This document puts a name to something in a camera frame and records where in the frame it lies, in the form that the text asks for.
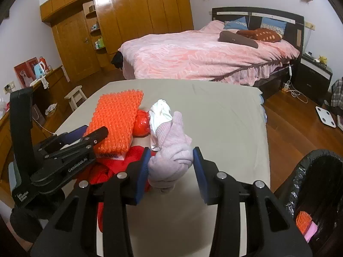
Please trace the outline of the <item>red plastic bag ball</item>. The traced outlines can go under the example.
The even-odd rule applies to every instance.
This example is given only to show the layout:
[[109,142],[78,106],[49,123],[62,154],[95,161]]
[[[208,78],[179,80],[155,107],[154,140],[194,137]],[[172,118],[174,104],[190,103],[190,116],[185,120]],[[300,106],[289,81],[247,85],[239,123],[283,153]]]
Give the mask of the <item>red plastic bag ball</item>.
[[146,137],[150,134],[149,113],[138,110],[132,130],[133,137]]

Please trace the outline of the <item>yellow plush toy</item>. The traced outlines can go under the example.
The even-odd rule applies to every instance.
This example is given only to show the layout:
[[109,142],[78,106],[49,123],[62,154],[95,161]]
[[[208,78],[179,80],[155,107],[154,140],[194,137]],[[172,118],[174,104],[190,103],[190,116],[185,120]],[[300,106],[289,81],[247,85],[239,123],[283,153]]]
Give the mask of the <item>yellow plush toy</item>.
[[322,64],[322,65],[327,65],[327,58],[324,57],[324,56],[319,56],[318,58],[319,60],[319,63]]

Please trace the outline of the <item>left blue pillow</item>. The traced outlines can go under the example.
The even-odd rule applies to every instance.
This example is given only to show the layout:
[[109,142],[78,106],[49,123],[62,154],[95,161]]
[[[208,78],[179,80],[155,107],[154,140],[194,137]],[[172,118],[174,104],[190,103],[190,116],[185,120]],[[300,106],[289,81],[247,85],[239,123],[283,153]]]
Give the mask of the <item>left blue pillow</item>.
[[246,18],[240,17],[239,19],[235,19],[232,21],[225,21],[224,22],[224,29],[225,30],[247,30],[247,20]]

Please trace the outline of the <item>black lined trash bin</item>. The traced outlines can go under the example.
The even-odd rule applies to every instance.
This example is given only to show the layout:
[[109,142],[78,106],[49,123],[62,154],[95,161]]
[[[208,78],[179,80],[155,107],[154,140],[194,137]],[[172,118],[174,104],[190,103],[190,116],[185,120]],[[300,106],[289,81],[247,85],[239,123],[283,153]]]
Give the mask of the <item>black lined trash bin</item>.
[[274,195],[293,219],[305,211],[318,226],[309,240],[313,256],[342,256],[342,157],[311,151]]

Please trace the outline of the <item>pink white box on floor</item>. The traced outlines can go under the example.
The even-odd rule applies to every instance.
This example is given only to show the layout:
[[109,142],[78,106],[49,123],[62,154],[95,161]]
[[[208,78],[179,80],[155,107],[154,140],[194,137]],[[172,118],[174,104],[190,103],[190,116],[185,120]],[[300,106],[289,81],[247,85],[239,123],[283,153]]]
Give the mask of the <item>pink white box on floor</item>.
[[337,127],[343,131],[343,117],[340,115],[337,115]]

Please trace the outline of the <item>plaid shirt on chair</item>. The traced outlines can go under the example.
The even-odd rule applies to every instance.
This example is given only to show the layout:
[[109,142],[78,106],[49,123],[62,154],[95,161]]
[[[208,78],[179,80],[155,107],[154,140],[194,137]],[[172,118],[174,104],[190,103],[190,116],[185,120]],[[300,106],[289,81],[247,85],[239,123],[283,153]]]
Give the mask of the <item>plaid shirt on chair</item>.
[[331,107],[338,107],[343,110],[343,77],[333,83],[331,94]]

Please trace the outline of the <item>white plastic bag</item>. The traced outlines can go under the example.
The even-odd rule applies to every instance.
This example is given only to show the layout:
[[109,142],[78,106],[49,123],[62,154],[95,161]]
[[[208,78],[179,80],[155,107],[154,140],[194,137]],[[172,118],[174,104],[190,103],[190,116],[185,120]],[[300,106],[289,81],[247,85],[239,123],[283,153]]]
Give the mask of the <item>white plastic bag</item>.
[[152,105],[148,114],[150,127],[150,148],[153,151],[159,151],[156,130],[161,124],[170,122],[172,120],[170,106],[165,100],[159,99]]

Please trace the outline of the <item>brown cushion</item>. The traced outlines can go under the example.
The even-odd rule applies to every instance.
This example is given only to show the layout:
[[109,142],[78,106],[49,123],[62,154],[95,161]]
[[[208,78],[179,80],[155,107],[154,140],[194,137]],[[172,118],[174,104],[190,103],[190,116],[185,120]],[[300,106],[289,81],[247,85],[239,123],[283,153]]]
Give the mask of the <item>brown cushion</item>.
[[254,41],[253,39],[249,39],[247,37],[244,37],[236,33],[232,33],[230,31],[222,31],[219,34],[218,41],[226,42],[226,43],[233,43],[237,45],[244,45],[244,46],[252,47],[255,49],[259,47],[257,42]]

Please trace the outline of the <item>pink sponge block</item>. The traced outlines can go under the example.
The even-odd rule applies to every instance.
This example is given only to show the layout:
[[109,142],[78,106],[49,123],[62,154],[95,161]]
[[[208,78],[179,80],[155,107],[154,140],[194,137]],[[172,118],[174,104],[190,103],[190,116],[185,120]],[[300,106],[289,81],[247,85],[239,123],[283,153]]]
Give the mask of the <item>pink sponge block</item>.
[[316,234],[317,230],[317,224],[315,222],[311,222],[304,234],[304,239],[306,240],[306,242],[310,241],[310,239]]

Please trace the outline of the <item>red fleece glove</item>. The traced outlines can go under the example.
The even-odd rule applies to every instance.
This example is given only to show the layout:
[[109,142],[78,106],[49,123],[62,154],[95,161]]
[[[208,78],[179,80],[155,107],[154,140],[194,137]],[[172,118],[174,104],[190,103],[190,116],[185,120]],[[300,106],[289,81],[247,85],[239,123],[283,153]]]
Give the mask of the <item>red fleece glove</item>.
[[125,171],[130,163],[140,160],[143,152],[143,147],[133,146],[127,152],[124,160],[97,158],[76,175],[74,187],[77,187],[82,180],[86,180],[89,184],[107,182],[112,176],[121,171]]

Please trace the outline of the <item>bed with pink quilt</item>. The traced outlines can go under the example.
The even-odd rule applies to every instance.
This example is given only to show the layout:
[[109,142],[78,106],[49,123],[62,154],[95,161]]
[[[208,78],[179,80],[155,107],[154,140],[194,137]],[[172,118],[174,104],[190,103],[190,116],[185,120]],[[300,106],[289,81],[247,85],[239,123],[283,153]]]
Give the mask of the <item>bed with pink quilt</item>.
[[257,39],[253,46],[220,40],[220,33],[236,37],[237,32],[214,20],[200,30],[149,34],[126,41],[118,50],[123,57],[123,75],[125,79],[187,79],[253,86],[300,55],[283,39]]

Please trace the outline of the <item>light blue electric kettle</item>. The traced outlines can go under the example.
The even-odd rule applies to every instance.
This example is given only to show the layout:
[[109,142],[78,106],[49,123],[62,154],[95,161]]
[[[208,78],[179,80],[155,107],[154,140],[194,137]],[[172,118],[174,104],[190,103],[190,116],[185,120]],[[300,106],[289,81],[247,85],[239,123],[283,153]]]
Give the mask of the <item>light blue electric kettle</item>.
[[43,61],[39,61],[34,66],[34,72],[35,72],[36,79],[39,79],[45,75],[45,69],[46,69],[46,65]]

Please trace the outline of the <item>red picture frame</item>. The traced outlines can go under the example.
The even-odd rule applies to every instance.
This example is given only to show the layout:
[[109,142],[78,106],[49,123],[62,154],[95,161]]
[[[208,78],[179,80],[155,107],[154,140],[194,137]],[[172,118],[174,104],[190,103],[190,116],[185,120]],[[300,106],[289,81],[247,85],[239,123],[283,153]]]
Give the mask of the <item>red picture frame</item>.
[[38,64],[38,59],[34,57],[14,67],[14,71],[22,88],[29,87],[36,80],[34,73],[34,66],[36,64]]

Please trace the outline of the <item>white bathroom scale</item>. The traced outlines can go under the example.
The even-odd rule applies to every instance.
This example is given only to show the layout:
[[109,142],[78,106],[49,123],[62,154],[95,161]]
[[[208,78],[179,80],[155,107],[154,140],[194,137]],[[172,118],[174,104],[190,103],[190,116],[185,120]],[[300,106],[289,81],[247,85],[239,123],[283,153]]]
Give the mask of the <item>white bathroom scale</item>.
[[323,109],[323,108],[318,107],[318,106],[316,106],[315,109],[316,109],[316,112],[319,116],[320,121],[323,124],[325,124],[329,127],[332,127],[332,128],[336,128],[336,124],[334,122],[334,119],[328,110]]

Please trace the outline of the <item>pink knit glove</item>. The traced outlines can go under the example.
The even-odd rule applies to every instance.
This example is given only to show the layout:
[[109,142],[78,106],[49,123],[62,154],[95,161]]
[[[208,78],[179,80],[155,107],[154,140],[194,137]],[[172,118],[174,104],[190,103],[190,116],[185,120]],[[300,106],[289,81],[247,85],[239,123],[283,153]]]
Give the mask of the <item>pink knit glove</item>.
[[166,194],[194,161],[192,139],[184,133],[182,113],[175,111],[171,121],[159,125],[156,137],[159,151],[148,162],[148,182]]

